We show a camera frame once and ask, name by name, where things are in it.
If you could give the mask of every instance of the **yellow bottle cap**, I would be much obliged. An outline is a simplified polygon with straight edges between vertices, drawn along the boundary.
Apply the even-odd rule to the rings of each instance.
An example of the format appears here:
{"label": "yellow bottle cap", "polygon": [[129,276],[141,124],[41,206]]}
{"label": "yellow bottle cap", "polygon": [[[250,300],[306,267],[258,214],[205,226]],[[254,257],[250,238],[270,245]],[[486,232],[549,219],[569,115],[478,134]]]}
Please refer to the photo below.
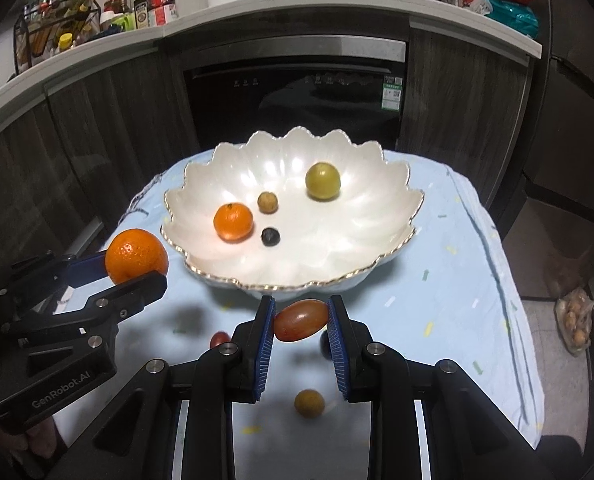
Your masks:
{"label": "yellow bottle cap", "polygon": [[72,44],[72,34],[70,32],[66,32],[66,34],[62,34],[59,37],[59,50],[66,50],[70,48]]}

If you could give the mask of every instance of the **bag of nuts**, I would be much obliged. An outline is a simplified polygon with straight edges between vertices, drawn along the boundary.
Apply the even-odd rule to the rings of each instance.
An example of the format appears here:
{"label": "bag of nuts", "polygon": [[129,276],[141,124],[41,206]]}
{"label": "bag of nuts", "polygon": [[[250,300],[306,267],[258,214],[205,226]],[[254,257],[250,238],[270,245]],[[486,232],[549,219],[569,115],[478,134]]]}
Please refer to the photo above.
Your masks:
{"label": "bag of nuts", "polygon": [[573,356],[582,354],[590,346],[593,308],[594,301],[581,288],[576,288],[555,305],[559,333]]}

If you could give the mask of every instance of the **yellow fruit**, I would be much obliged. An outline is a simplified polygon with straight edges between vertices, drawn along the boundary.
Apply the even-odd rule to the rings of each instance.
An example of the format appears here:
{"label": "yellow fruit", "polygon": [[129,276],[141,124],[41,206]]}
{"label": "yellow fruit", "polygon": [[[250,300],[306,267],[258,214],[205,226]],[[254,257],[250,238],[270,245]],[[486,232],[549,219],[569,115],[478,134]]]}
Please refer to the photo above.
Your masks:
{"label": "yellow fruit", "polygon": [[264,191],[257,199],[257,206],[262,213],[270,215],[277,211],[277,195],[269,191]]}
{"label": "yellow fruit", "polygon": [[317,390],[302,390],[295,397],[295,410],[305,418],[317,418],[325,406],[324,397]]}
{"label": "yellow fruit", "polygon": [[575,330],[573,333],[573,343],[576,346],[583,346],[586,344],[586,332],[584,330]]}
{"label": "yellow fruit", "polygon": [[332,164],[317,162],[306,173],[306,190],[317,200],[330,200],[340,189],[341,177]]}

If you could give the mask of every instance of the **green plum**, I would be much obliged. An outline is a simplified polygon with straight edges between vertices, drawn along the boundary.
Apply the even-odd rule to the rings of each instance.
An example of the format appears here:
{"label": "green plum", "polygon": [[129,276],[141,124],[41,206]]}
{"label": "green plum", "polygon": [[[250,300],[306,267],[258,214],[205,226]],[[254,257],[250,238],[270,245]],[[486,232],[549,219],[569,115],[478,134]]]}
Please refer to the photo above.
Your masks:
{"label": "green plum", "polygon": [[306,190],[317,200],[330,200],[336,197],[340,188],[339,172],[328,162],[317,162],[306,173]]}

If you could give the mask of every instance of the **cherry tomato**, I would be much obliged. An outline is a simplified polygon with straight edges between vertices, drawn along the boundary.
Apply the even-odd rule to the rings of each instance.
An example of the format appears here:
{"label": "cherry tomato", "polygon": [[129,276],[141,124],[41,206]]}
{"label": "cherry tomato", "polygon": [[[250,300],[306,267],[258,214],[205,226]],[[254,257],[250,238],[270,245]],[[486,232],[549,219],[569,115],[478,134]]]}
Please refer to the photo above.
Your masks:
{"label": "cherry tomato", "polygon": [[226,332],[216,332],[215,335],[211,338],[211,348],[215,348],[216,346],[221,345],[221,343],[228,343],[231,340],[231,336],[229,336]]}

